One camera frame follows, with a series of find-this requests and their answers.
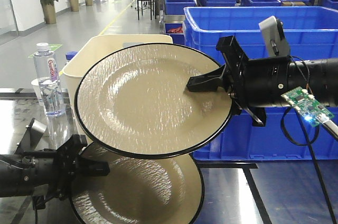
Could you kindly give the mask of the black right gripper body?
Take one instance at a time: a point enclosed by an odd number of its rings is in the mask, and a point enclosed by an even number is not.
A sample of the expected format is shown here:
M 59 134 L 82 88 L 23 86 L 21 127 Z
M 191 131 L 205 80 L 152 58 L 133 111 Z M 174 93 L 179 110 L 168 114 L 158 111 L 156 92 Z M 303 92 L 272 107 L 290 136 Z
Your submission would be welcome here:
M 281 107 L 288 91 L 289 56 L 250 59 L 235 36 L 219 38 L 216 49 L 226 62 L 237 105 L 252 117 L 253 126 L 266 125 L 266 107 Z

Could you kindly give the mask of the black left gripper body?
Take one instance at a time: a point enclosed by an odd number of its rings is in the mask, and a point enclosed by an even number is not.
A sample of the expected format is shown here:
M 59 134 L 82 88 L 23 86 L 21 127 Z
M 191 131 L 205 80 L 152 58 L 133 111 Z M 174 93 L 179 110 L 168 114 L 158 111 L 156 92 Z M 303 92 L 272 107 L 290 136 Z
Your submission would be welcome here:
M 28 167 L 20 171 L 18 195 L 63 199 L 76 172 L 75 161 L 87 145 L 84 135 L 73 134 L 57 150 L 23 152 L 22 163 Z

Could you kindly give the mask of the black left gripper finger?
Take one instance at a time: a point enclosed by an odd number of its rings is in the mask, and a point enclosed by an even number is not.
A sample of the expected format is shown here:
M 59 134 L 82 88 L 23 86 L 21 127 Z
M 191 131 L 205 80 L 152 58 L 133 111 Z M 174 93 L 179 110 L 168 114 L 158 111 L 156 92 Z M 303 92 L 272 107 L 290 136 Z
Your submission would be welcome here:
M 107 176 L 110 168 L 105 161 L 94 161 L 80 156 L 78 157 L 78 173 L 84 176 Z

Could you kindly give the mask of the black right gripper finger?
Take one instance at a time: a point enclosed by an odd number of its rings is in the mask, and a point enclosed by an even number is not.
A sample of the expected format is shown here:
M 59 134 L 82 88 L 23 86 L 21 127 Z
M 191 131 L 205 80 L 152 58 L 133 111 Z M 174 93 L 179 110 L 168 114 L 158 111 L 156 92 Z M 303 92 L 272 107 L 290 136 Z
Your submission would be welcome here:
M 226 65 L 224 64 L 206 74 L 190 77 L 186 87 L 190 92 L 212 92 L 217 91 L 219 87 L 227 91 L 228 84 L 224 79 L 225 72 Z

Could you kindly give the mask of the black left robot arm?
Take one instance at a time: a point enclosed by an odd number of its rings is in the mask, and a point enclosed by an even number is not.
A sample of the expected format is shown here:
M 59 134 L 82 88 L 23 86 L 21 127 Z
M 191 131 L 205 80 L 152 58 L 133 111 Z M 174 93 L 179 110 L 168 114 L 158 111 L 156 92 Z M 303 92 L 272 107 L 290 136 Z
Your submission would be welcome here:
M 1 197 L 68 197 L 78 175 L 106 176 L 107 162 L 93 161 L 80 152 L 88 146 L 83 135 L 72 135 L 56 150 L 1 155 Z

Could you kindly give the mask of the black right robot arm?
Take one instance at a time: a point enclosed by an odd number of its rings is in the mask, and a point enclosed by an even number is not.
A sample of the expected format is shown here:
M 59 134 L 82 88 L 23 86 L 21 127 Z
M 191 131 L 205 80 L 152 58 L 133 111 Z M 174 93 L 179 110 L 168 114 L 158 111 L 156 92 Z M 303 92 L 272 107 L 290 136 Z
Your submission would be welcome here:
M 226 63 L 191 77 L 186 86 L 191 92 L 224 88 L 233 104 L 252 117 L 253 126 L 265 126 L 266 107 L 286 107 L 281 95 L 296 87 L 309 86 L 319 102 L 337 106 L 336 58 L 304 62 L 292 62 L 290 56 L 250 59 L 235 36 L 220 38 L 216 49 Z

